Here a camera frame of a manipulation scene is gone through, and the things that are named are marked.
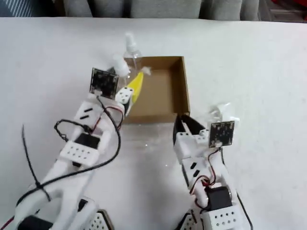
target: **red wire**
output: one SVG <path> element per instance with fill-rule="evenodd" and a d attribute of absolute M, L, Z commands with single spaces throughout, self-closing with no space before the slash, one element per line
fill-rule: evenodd
<path fill-rule="evenodd" d="M 196 182 L 197 182 L 200 178 L 202 178 L 202 177 L 204 177 L 206 180 L 209 181 L 209 178 L 208 178 L 207 176 L 205 176 L 205 175 L 199 176 L 199 177 L 195 180 L 195 182 L 194 182 L 194 184 L 193 184 L 193 186 L 192 186 L 192 188 L 191 188 L 191 190 L 190 190 L 190 194 L 192 194 L 192 193 L 194 192 L 194 187 L 195 187 L 195 185 L 196 185 Z"/>
<path fill-rule="evenodd" d="M 210 153 L 209 154 L 209 156 L 208 156 L 208 162 L 209 162 L 209 164 L 210 164 L 210 168 L 211 168 L 211 170 L 212 170 L 212 174 L 213 174 L 213 181 L 209 184 L 209 185 L 214 185 L 215 184 L 215 182 L 216 182 L 216 174 L 215 174 L 215 171 L 214 171 L 214 168 L 213 168 L 213 166 L 212 166 L 212 164 L 211 164 L 211 162 L 210 162 L 210 157 L 213 155 L 213 154 L 215 154 L 215 153 L 217 153 L 218 151 L 215 151 L 215 152 L 213 152 L 213 153 Z"/>
<path fill-rule="evenodd" d="M 118 128 L 120 129 L 120 128 L 121 128 L 121 123 L 122 123 L 123 120 L 124 120 L 124 114 L 123 114 L 123 112 L 122 112 L 119 108 L 114 107 L 114 106 L 108 106 L 106 109 L 108 109 L 108 108 L 115 109 L 115 110 L 117 110 L 117 111 L 119 111 L 119 112 L 121 113 L 121 121 L 120 121 L 120 123 L 119 123 L 119 125 L 118 125 Z"/>
<path fill-rule="evenodd" d="M 108 108 L 115 109 L 115 110 L 117 110 L 117 111 L 119 111 L 121 113 L 121 121 L 120 121 L 120 123 L 118 125 L 118 129 L 120 129 L 121 128 L 121 123 L 123 122 L 123 119 L 124 119 L 123 112 L 119 108 L 116 108 L 116 107 L 113 107 L 113 106 L 106 107 L 106 109 L 108 109 Z M 101 120 L 101 117 L 99 117 L 99 119 L 96 121 L 96 123 L 94 125 L 94 128 L 93 128 L 93 132 L 95 131 L 95 129 L 96 129 L 96 127 L 97 127 L 97 125 L 98 125 L 100 120 Z"/>
<path fill-rule="evenodd" d="M 14 216 L 10 218 L 2 227 L 0 230 L 4 230 L 12 221 L 14 220 Z"/>

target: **cable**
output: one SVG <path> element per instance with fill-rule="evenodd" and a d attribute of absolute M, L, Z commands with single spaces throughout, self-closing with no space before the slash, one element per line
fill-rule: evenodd
<path fill-rule="evenodd" d="M 31 171 L 31 174 L 35 180 L 35 185 L 37 186 L 37 188 L 41 189 L 47 196 L 47 199 L 48 201 L 50 202 L 51 199 L 50 199 L 50 196 L 49 194 L 46 192 L 46 190 L 43 188 L 43 186 L 40 184 L 40 182 L 38 181 L 35 173 L 34 173 L 34 170 L 33 170 L 33 167 L 32 167 L 32 164 L 31 164 L 31 161 L 30 161 L 30 158 L 29 158 L 29 153 L 28 153 L 28 148 L 27 148 L 27 144 L 26 144 L 26 141 L 25 141 L 25 135 L 24 135 L 24 125 L 22 127 L 22 131 L 21 131 L 21 136 L 22 136 L 22 139 L 23 139 L 23 145 L 24 145 L 24 152 L 25 152 L 25 155 L 27 157 L 27 162 L 28 162 L 28 165 L 29 165 L 29 168 L 30 168 L 30 171 Z"/>
<path fill-rule="evenodd" d="M 214 170 L 214 168 L 213 168 L 213 166 L 212 166 L 212 164 L 211 164 L 211 162 L 210 162 L 210 157 L 211 157 L 213 154 L 217 153 L 217 152 L 218 152 L 219 150 L 221 150 L 221 149 L 222 149 L 222 148 L 218 148 L 216 151 L 214 151 L 213 153 L 210 153 L 209 156 L 208 156 L 208 162 L 209 162 L 209 164 L 210 164 L 210 168 L 211 168 L 212 174 L 213 174 L 213 181 L 212 181 L 209 185 L 214 185 L 215 182 L 216 182 L 216 174 L 215 174 L 215 170 Z"/>
<path fill-rule="evenodd" d="M 222 163 L 223 163 L 223 165 L 225 165 L 224 154 L 223 154 L 223 149 L 222 149 L 222 148 L 221 148 L 221 158 L 222 158 Z M 238 197 L 238 200 L 239 200 L 239 202 L 240 202 L 240 205 L 242 206 L 242 209 L 243 209 L 243 212 L 244 212 L 244 214 L 245 214 L 245 216 L 246 216 L 246 219 L 248 219 L 248 223 L 249 223 L 249 225 L 250 225 L 250 230 L 254 230 L 253 223 L 251 222 L 251 219 L 249 218 L 248 212 L 246 211 L 246 209 L 245 209 L 245 207 L 244 207 L 244 204 L 243 204 L 243 202 L 242 202 L 242 200 L 241 200 L 241 198 L 240 198 L 240 196 L 239 196 L 239 193 L 237 192 L 236 195 L 237 195 L 237 197 Z"/>
<path fill-rule="evenodd" d="M 108 109 L 108 108 L 115 109 L 115 110 L 117 110 L 117 111 L 119 111 L 119 112 L 121 113 L 121 121 L 120 121 L 119 125 L 117 126 L 117 128 L 120 129 L 120 128 L 121 128 L 121 123 L 122 123 L 123 120 L 124 120 L 124 114 L 123 114 L 123 112 L 122 112 L 119 108 L 116 108 L 116 107 L 113 107 L 113 106 L 108 106 L 107 109 Z M 96 129 L 96 127 L 97 127 L 99 121 L 101 120 L 101 115 L 100 115 L 99 119 L 96 121 L 96 123 L 95 123 L 95 125 L 94 125 L 94 127 L 93 127 L 93 132 L 95 131 L 95 129 Z"/>
<path fill-rule="evenodd" d="M 4 230 L 13 220 L 14 220 L 14 216 L 12 216 L 12 217 L 1 227 L 0 230 Z"/>
<path fill-rule="evenodd" d="M 117 127 L 120 129 L 120 128 L 121 128 L 121 124 L 122 124 L 122 122 L 123 122 L 123 120 L 124 120 L 124 114 L 123 114 L 123 112 L 122 112 L 119 108 L 114 107 L 114 106 L 108 106 L 107 109 L 108 109 L 108 108 L 115 109 L 115 110 L 117 110 L 117 111 L 119 111 L 119 112 L 121 113 L 121 120 L 120 120 L 119 125 L 117 126 Z"/>
<path fill-rule="evenodd" d="M 99 96 L 97 96 L 97 100 L 100 102 L 101 104 L 101 107 L 103 108 L 104 112 L 106 113 L 106 115 L 110 118 L 114 128 L 115 128 L 115 131 L 116 131 L 116 134 L 118 136 L 118 147 L 117 147 L 117 150 L 115 152 L 115 154 L 113 155 L 113 157 L 111 157 L 109 160 L 101 163 L 101 164 L 98 164 L 96 166 L 93 166 L 93 167 L 90 167 L 90 168 L 87 168 L 87 169 L 83 169 L 83 170 L 80 170 L 80 171 L 77 171 L 77 172 L 72 172 L 72 173 L 69 173 L 67 175 L 63 175 L 63 176 L 59 176 L 59 177 L 56 177 L 52 180 L 49 180 L 45 183 L 42 183 L 41 186 L 47 186 L 53 182 L 56 182 L 58 180 L 61 180 L 61 179 L 64 179 L 64 178 L 67 178 L 67 177 L 71 177 L 71 176 L 75 176 L 75 175 L 78 175 L 78 174 L 81 174 L 81 173 L 85 173 L 85 172 L 88 172 L 88 171 L 91 171 L 91 170 L 94 170 L 94 169 L 98 169 L 100 167 L 103 167 L 109 163 L 111 163 L 119 154 L 119 151 L 120 151 L 120 147 L 121 147 L 121 137 L 120 137 L 120 133 L 119 133 L 119 129 L 117 128 L 116 126 L 116 122 L 114 121 L 114 119 L 112 118 L 111 114 L 109 113 L 109 111 L 106 109 L 106 107 L 104 106 L 104 104 L 101 102 L 101 100 L 99 99 Z M 35 188 L 35 189 L 32 189 L 28 192 L 26 192 L 25 194 L 23 194 L 19 200 L 17 201 L 17 205 L 22 202 L 27 196 L 29 196 L 30 194 L 36 192 L 37 190 L 39 190 L 38 188 Z"/>
<path fill-rule="evenodd" d="M 210 181 L 209 178 L 208 178 L 207 176 L 205 176 L 205 175 L 199 176 L 199 177 L 195 180 L 193 186 L 191 187 L 190 194 L 193 194 L 193 193 L 194 193 L 194 189 L 195 189 L 195 185 L 196 185 L 197 181 L 198 181 L 199 179 L 203 178 L 203 177 L 205 178 L 205 180 Z"/>
<path fill-rule="evenodd" d="M 80 123 L 78 123 L 78 122 L 71 121 L 71 120 L 67 120 L 67 119 L 61 119 L 61 120 L 59 120 L 59 121 L 54 125 L 54 129 L 56 130 L 56 132 L 58 133 L 58 135 L 59 135 L 65 142 L 69 141 L 69 139 L 67 138 L 67 135 L 61 133 L 61 132 L 59 131 L 59 129 L 58 129 L 59 124 L 61 124 L 62 122 L 67 122 L 67 123 L 74 124 L 74 125 L 76 125 L 76 126 L 80 126 L 80 127 L 82 127 L 82 128 L 84 129 L 84 131 L 85 131 L 86 133 L 92 133 L 92 132 L 93 132 L 93 130 L 92 130 L 89 126 L 87 126 L 87 125 L 82 125 L 82 124 L 80 124 Z"/>

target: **spray bottle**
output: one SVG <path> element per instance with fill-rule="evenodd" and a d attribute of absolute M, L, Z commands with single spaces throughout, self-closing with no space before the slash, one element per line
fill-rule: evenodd
<path fill-rule="evenodd" d="M 113 56 L 113 67 L 116 74 L 119 76 L 117 91 L 127 86 L 127 82 L 130 78 L 130 69 L 121 55 Z"/>
<path fill-rule="evenodd" d="M 142 55 L 141 52 L 138 50 L 133 34 L 131 33 L 126 33 L 126 52 L 124 54 L 124 58 L 131 58 L 132 62 L 128 63 L 128 65 L 133 67 L 136 73 L 141 70 Z"/>

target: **cardboard box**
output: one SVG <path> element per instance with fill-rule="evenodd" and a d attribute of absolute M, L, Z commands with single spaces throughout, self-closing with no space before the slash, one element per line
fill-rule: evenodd
<path fill-rule="evenodd" d="M 125 123 L 174 122 L 177 114 L 190 113 L 189 94 L 183 57 L 143 57 L 151 67 L 144 76 L 137 102 Z"/>

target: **circuit board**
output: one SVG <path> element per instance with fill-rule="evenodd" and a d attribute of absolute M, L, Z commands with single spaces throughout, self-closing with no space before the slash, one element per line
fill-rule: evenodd
<path fill-rule="evenodd" d="M 231 145 L 234 129 L 234 121 L 212 123 L 209 134 L 209 147 L 214 148 L 218 143 L 221 143 L 222 146 Z"/>
<path fill-rule="evenodd" d="M 93 68 L 90 92 L 101 92 L 101 96 L 115 99 L 118 76 L 116 74 Z"/>

